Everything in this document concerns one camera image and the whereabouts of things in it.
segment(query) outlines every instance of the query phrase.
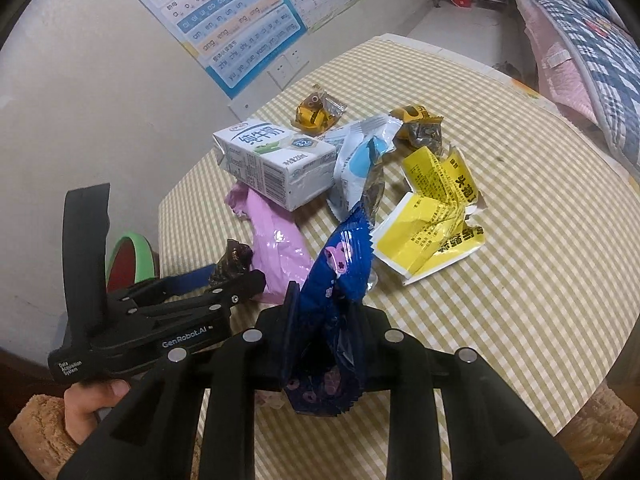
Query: table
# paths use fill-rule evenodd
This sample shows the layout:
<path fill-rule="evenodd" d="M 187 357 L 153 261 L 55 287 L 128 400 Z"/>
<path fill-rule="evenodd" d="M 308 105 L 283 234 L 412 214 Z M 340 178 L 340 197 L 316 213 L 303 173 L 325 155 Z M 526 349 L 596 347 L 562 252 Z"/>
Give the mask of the table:
<path fill-rule="evenodd" d="M 256 116 L 288 124 L 313 83 L 349 105 L 341 123 L 424 103 L 462 148 L 488 208 L 479 251 L 410 286 L 379 261 L 366 303 L 431 348 L 478 349 L 555 434 L 603 380 L 640 311 L 640 202 L 557 109 L 472 60 L 405 38 L 373 38 L 315 70 Z M 386 156 L 384 218 L 404 194 Z M 233 178 L 206 155 L 159 208 L 163 275 L 216 261 L 226 238 L 251 243 L 223 199 Z M 337 224 L 323 198 L 295 213 L 312 256 Z M 234 314 L 249 327 L 260 307 Z M 442 405 L 440 417 L 444 418 Z M 261 479 L 381 479 L 388 394 L 325 419 L 257 409 Z M 441 431 L 447 454 L 446 432 Z M 447 474 L 449 463 L 444 460 Z"/>

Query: bed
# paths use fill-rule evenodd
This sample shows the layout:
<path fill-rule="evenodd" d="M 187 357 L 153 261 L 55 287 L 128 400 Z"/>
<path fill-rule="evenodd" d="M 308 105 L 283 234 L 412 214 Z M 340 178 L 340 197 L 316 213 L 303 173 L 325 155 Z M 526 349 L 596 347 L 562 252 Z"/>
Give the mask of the bed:
<path fill-rule="evenodd" d="M 540 93 L 638 190 L 640 51 L 624 23 L 607 0 L 515 1 Z"/>

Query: blue candy wrapper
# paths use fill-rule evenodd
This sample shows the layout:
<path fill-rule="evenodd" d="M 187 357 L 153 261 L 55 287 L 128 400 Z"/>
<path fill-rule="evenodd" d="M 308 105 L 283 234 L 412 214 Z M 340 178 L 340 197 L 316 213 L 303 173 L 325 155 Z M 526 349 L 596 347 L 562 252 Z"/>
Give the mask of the blue candy wrapper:
<path fill-rule="evenodd" d="M 364 298 L 372 258 L 358 202 L 322 248 L 289 318 L 284 391 L 298 413 L 339 415 L 362 395 L 364 348 L 351 306 Z"/>

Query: tiled floor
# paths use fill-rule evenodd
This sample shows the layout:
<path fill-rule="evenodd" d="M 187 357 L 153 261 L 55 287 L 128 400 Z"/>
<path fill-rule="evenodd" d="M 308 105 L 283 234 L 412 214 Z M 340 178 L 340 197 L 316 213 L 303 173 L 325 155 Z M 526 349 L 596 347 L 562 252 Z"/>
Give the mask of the tiled floor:
<path fill-rule="evenodd" d="M 477 6 L 454 7 L 441 1 L 440 7 L 431 9 L 407 37 L 452 50 L 488 66 L 508 61 L 524 74 L 529 60 L 527 52 L 523 54 L 523 35 L 518 28 L 517 20 L 509 12 Z"/>

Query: silver screw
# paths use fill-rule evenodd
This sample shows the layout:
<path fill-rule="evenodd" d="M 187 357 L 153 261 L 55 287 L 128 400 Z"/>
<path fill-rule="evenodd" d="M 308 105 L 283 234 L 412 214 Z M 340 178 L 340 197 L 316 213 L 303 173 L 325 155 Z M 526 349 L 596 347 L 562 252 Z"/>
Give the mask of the silver screw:
<path fill-rule="evenodd" d="M 179 363 L 185 357 L 187 357 L 187 351 L 184 348 L 178 346 L 178 348 L 172 348 L 171 350 L 169 350 L 169 353 L 166 356 L 169 358 L 169 361 L 173 363 Z"/>
<path fill-rule="evenodd" d="M 399 343 L 404 339 L 404 334 L 395 328 L 385 332 L 385 339 L 390 343 Z"/>
<path fill-rule="evenodd" d="M 262 332 L 260 332 L 257 328 L 250 328 L 242 334 L 242 339 L 244 339 L 248 343 L 255 343 L 256 341 L 260 341 L 260 339 L 262 339 Z"/>
<path fill-rule="evenodd" d="M 478 359 L 478 354 L 471 348 L 463 348 L 458 352 L 458 357 L 465 363 L 472 363 Z"/>

